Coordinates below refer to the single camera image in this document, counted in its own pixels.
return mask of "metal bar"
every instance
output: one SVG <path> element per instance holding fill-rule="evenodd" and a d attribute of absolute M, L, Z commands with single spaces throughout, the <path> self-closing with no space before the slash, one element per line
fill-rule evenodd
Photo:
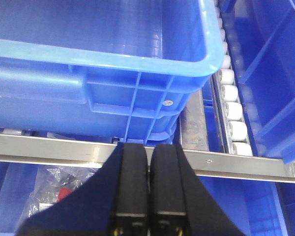
<path fill-rule="evenodd" d="M 183 149 L 209 151 L 202 91 L 193 93 L 179 117 Z"/>
<path fill-rule="evenodd" d="M 99 168 L 115 146 L 0 134 L 0 161 Z M 149 162 L 153 149 L 146 147 Z M 192 169 L 199 176 L 295 183 L 295 162 L 284 165 L 281 159 L 274 158 L 189 149 L 184 152 Z"/>
<path fill-rule="evenodd" d="M 226 114 L 224 112 L 224 100 L 222 98 L 222 85 L 217 74 L 210 78 L 211 92 L 214 110 L 216 112 L 216 123 L 219 131 L 220 143 L 223 146 L 223 151 L 226 153 L 233 153 L 232 139 L 229 135 L 229 127 L 227 124 Z"/>

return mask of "white roller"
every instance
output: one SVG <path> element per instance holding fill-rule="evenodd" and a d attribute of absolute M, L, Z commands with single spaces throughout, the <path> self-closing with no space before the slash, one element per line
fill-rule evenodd
<path fill-rule="evenodd" d="M 259 112 L 257 106 L 254 103 L 246 103 L 247 113 L 249 115 L 250 123 L 259 123 Z"/>
<path fill-rule="evenodd" d="M 252 156 L 252 150 L 249 144 L 234 142 L 233 149 L 235 155 Z"/>
<path fill-rule="evenodd" d="M 238 71 L 237 71 L 238 78 L 243 77 L 245 73 L 246 73 L 246 70 L 238 69 Z"/>
<path fill-rule="evenodd" d="M 258 122 L 250 122 L 250 126 L 253 134 L 257 134 L 262 129 L 261 124 Z"/>
<path fill-rule="evenodd" d="M 220 69 L 219 72 L 219 77 L 221 84 L 223 85 L 232 85 L 234 83 L 234 71 L 230 69 Z"/>
<path fill-rule="evenodd" d="M 225 102 L 236 102 L 238 89 L 234 85 L 222 85 L 222 96 Z"/>
<path fill-rule="evenodd" d="M 254 97 L 252 93 L 252 89 L 248 86 L 241 86 L 242 94 L 245 94 L 245 102 L 246 103 L 254 103 Z"/>
<path fill-rule="evenodd" d="M 227 53 L 227 50 L 228 50 L 228 45 L 227 45 L 227 42 L 222 42 L 222 44 L 223 44 L 223 51 L 224 51 L 224 54 L 226 54 Z"/>
<path fill-rule="evenodd" d="M 238 35 L 237 32 L 232 29 L 234 25 L 230 25 L 227 21 L 224 22 L 224 28 L 227 29 L 227 38 L 230 42 L 238 42 Z"/>
<path fill-rule="evenodd" d="M 242 117 L 242 106 L 237 102 L 226 102 L 225 110 L 228 120 L 240 120 Z"/>
<path fill-rule="evenodd" d="M 267 151 L 267 148 L 263 144 L 257 144 L 257 150 L 258 150 L 259 155 L 264 155 Z"/>
<path fill-rule="evenodd" d="M 220 27 L 220 29 L 223 27 L 223 20 L 222 18 L 218 18 L 217 19 L 217 22 L 218 22 L 218 26 Z"/>
<path fill-rule="evenodd" d="M 244 58 L 240 54 L 234 54 L 233 62 L 235 62 L 237 68 L 242 69 L 244 67 Z"/>
<path fill-rule="evenodd" d="M 225 41 L 225 30 L 220 29 L 221 39 L 222 41 Z"/>
<path fill-rule="evenodd" d="M 216 6 L 215 7 L 215 12 L 216 12 L 216 17 L 218 18 L 218 17 L 220 17 L 220 9 Z"/>
<path fill-rule="evenodd" d="M 23 131 L 19 129 L 4 129 L 2 134 L 22 135 Z"/>
<path fill-rule="evenodd" d="M 222 69 L 229 69 L 230 66 L 231 66 L 231 57 L 229 55 L 224 55 Z"/>
<path fill-rule="evenodd" d="M 228 122 L 232 141 L 244 141 L 247 138 L 248 130 L 244 122 L 229 121 Z"/>
<path fill-rule="evenodd" d="M 237 41 L 236 42 L 232 42 L 232 50 L 231 51 L 232 51 L 232 53 L 234 55 L 241 54 L 241 46 L 240 46 L 240 43 L 238 43 Z"/>

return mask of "blue plastic crate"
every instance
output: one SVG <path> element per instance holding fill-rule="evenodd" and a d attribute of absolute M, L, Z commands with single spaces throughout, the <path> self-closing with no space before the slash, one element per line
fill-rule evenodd
<path fill-rule="evenodd" d="M 295 160 L 295 0 L 222 0 L 256 155 Z"/>
<path fill-rule="evenodd" d="M 280 183 L 279 189 L 282 196 L 282 205 L 285 210 L 287 225 L 291 235 L 295 236 L 295 184 Z"/>
<path fill-rule="evenodd" d="M 34 189 L 37 167 L 0 163 L 0 233 L 16 231 L 26 201 Z M 275 183 L 213 177 L 200 179 L 246 235 L 286 235 Z"/>
<path fill-rule="evenodd" d="M 212 0 L 0 0 L 0 127 L 168 143 L 222 60 Z"/>
<path fill-rule="evenodd" d="M 200 180 L 245 235 L 288 235 L 274 182 L 213 177 Z"/>

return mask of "metal rail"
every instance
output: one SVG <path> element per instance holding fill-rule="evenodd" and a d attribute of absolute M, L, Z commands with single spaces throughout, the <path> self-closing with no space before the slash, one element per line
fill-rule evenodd
<path fill-rule="evenodd" d="M 116 145 L 0 134 L 0 161 L 99 168 Z M 150 161 L 153 148 L 147 147 Z M 199 176 L 295 183 L 295 162 L 225 153 L 184 150 Z"/>
<path fill-rule="evenodd" d="M 183 149 L 209 151 L 207 122 L 202 91 L 193 93 L 179 116 L 180 144 Z"/>

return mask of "plastic bag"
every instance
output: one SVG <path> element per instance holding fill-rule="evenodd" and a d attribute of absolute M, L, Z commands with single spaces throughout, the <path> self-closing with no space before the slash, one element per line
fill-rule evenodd
<path fill-rule="evenodd" d="M 20 222 L 61 201 L 96 171 L 94 168 L 39 166 L 34 191 L 27 200 Z"/>

